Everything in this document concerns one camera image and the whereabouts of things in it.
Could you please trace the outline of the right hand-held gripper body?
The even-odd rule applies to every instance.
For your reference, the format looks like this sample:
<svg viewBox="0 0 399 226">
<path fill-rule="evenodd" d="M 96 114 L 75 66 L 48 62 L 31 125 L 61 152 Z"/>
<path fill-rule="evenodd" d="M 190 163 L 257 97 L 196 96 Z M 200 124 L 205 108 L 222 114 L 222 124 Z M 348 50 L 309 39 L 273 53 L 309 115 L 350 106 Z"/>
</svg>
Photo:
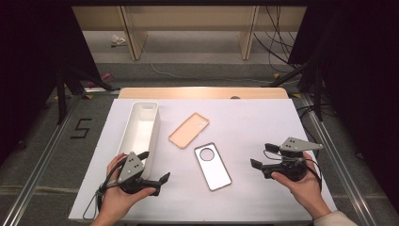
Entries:
<svg viewBox="0 0 399 226">
<path fill-rule="evenodd" d="M 305 151 L 321 150 L 322 144 L 309 142 L 295 137 L 288 137 L 279 146 L 279 152 L 274 153 L 280 156 L 281 162 L 273 165 L 263 165 L 262 173 L 265 179 L 271 179 L 273 172 L 279 172 L 285 175 L 293 182 L 302 180 L 306 173 Z"/>
</svg>

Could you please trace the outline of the wooden shelf unit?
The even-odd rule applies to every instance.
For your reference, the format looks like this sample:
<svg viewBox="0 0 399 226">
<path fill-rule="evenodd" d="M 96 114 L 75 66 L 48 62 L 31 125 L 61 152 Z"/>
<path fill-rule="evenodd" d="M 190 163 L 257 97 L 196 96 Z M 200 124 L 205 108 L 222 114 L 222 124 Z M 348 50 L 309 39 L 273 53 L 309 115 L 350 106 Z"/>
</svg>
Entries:
<svg viewBox="0 0 399 226">
<path fill-rule="evenodd" d="M 242 59 L 250 56 L 256 31 L 297 32 L 305 7 L 74 7 L 84 31 L 122 31 L 131 59 L 138 60 L 150 31 L 233 31 Z"/>
</svg>

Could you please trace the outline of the black metal stand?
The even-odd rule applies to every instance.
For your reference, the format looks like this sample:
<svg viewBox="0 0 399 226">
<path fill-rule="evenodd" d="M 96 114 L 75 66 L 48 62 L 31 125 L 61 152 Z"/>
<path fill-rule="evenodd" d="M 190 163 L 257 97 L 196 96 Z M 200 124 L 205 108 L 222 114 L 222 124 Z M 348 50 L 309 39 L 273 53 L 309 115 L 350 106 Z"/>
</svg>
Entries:
<svg viewBox="0 0 399 226">
<path fill-rule="evenodd" d="M 114 88 L 111 85 L 106 84 L 98 73 L 96 75 L 91 75 L 68 64 L 62 65 L 56 73 L 58 124 L 61 124 L 66 119 L 68 113 L 65 87 L 67 87 L 73 95 L 82 95 L 85 92 L 85 89 L 81 84 L 82 80 L 92 82 L 94 85 L 97 85 L 106 91 L 120 90 L 120 88 Z"/>
<path fill-rule="evenodd" d="M 318 62 L 316 59 L 311 57 L 304 64 L 294 69 L 293 71 L 285 74 L 282 78 L 272 82 L 270 84 L 271 88 L 276 88 L 283 83 L 289 81 L 290 79 L 301 74 L 299 79 L 298 89 L 300 91 L 307 91 L 313 87 L 313 103 L 314 112 L 319 121 L 322 121 L 321 113 L 321 93 L 322 93 L 322 77 L 318 67 Z"/>
</svg>

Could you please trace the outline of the black curtain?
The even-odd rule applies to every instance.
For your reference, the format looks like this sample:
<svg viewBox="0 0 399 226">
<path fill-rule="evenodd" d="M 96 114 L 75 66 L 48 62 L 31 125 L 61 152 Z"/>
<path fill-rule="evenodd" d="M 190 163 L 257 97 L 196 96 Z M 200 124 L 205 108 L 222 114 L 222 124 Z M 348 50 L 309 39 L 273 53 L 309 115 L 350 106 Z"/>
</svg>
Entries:
<svg viewBox="0 0 399 226">
<path fill-rule="evenodd" d="M 22 141 L 62 80 L 79 93 L 99 80 L 72 6 L 56 0 L 0 0 L 0 165 Z"/>
<path fill-rule="evenodd" d="M 399 0 L 302 0 L 307 11 L 292 61 L 328 36 L 322 76 L 335 110 L 389 201 L 399 211 Z"/>
</svg>

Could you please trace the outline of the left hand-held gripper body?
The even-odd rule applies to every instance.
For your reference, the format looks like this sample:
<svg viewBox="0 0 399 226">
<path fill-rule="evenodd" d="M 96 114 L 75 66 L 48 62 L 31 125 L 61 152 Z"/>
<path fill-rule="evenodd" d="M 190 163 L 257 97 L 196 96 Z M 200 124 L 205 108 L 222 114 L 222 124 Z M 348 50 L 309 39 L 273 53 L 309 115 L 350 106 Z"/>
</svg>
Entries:
<svg viewBox="0 0 399 226">
<path fill-rule="evenodd" d="M 153 196 L 160 193 L 161 183 L 152 181 L 143 177 L 144 164 L 140 161 L 134 152 L 131 152 L 124 162 L 120 175 L 118 177 L 118 185 L 122 191 L 128 194 L 136 194 L 144 188 L 152 187 L 155 191 Z"/>
</svg>

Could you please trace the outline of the grey round-hole phone case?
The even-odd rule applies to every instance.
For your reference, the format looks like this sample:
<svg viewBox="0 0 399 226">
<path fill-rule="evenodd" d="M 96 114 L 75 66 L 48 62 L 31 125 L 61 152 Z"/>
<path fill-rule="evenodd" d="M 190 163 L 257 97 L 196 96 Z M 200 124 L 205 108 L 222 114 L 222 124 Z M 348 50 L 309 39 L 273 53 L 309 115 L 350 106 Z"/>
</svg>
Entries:
<svg viewBox="0 0 399 226">
<path fill-rule="evenodd" d="M 195 149 L 195 155 L 198 159 L 205 181 L 211 191 L 218 190 L 231 184 L 231 176 L 213 142 L 197 147 Z"/>
</svg>

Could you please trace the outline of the white plastic storage bin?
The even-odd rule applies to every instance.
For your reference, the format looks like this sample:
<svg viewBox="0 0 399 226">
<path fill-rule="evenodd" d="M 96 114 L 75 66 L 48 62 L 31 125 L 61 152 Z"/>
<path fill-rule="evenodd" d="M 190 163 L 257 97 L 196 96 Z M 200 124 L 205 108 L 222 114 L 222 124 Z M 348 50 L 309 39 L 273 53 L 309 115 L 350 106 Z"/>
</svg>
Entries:
<svg viewBox="0 0 399 226">
<path fill-rule="evenodd" d="M 126 122 L 119 153 L 136 155 L 148 152 L 149 156 L 142 160 L 144 171 L 142 177 L 149 179 L 152 174 L 152 162 L 160 131 L 159 107 L 156 102 L 135 102 Z"/>
</svg>

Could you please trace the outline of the person's right hand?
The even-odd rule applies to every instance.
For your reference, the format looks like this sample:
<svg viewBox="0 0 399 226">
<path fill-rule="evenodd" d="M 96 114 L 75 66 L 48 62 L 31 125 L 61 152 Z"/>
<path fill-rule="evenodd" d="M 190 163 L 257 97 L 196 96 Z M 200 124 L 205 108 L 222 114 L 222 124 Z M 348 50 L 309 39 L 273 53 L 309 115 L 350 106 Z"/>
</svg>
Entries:
<svg viewBox="0 0 399 226">
<path fill-rule="evenodd" d="M 307 171 L 305 177 L 297 182 L 291 181 L 279 172 L 273 172 L 272 178 L 290 190 L 295 200 L 306 209 L 313 220 L 331 213 L 321 195 L 318 180 L 310 171 Z"/>
</svg>

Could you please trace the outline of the crumpled white paper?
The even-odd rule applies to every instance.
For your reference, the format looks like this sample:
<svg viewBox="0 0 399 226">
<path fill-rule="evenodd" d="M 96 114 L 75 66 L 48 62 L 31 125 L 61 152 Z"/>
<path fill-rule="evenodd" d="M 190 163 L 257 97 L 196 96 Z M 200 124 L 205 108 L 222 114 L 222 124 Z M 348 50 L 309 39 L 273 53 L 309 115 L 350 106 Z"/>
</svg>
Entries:
<svg viewBox="0 0 399 226">
<path fill-rule="evenodd" d="M 126 40 L 122 37 L 119 37 L 117 35 L 113 35 L 111 37 L 111 46 L 112 47 L 119 47 L 119 46 L 126 46 Z"/>
</svg>

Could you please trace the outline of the beige phone case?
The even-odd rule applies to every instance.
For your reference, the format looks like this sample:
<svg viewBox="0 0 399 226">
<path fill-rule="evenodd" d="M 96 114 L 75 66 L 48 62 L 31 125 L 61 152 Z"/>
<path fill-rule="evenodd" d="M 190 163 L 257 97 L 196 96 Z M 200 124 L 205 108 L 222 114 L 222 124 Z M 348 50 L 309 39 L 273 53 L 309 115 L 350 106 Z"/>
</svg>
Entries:
<svg viewBox="0 0 399 226">
<path fill-rule="evenodd" d="M 179 125 L 168 137 L 168 140 L 179 149 L 185 149 L 199 133 L 209 124 L 209 120 L 200 113 L 193 113 Z"/>
</svg>

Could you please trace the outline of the person's left hand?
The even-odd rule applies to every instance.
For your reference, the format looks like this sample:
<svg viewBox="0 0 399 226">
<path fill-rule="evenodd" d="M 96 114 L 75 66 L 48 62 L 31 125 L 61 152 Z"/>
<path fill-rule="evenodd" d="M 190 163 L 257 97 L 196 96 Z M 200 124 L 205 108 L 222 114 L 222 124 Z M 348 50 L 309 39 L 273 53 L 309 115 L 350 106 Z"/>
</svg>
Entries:
<svg viewBox="0 0 399 226">
<path fill-rule="evenodd" d="M 154 188 L 148 187 L 136 194 L 127 194 L 118 186 L 108 188 L 97 218 L 120 220 L 126 216 L 134 204 L 150 196 L 154 191 Z"/>
</svg>

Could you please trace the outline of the pink object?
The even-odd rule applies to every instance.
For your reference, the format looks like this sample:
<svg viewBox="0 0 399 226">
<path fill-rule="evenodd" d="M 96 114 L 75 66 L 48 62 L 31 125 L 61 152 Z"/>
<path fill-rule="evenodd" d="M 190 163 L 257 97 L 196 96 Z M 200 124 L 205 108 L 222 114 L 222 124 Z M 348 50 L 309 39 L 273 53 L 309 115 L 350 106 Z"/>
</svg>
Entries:
<svg viewBox="0 0 399 226">
<path fill-rule="evenodd" d="M 111 73 L 105 73 L 105 74 L 103 74 L 103 75 L 101 76 L 101 79 L 102 79 L 103 82 L 106 83 L 106 82 L 112 81 L 112 80 L 113 80 L 113 76 L 112 76 Z M 96 85 L 94 82 L 91 82 L 91 81 L 87 81 L 87 86 L 88 86 L 90 89 L 96 88 L 96 87 L 97 87 L 97 85 Z"/>
</svg>

